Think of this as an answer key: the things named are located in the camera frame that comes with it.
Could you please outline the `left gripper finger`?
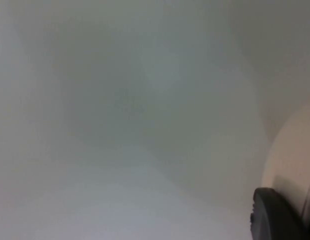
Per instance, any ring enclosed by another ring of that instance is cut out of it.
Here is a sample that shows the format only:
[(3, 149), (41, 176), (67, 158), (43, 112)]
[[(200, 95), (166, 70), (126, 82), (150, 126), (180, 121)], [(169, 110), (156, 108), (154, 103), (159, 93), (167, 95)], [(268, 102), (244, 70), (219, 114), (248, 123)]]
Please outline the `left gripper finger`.
[(250, 232), (253, 240), (310, 239), (310, 232), (295, 209), (269, 187), (254, 190)]

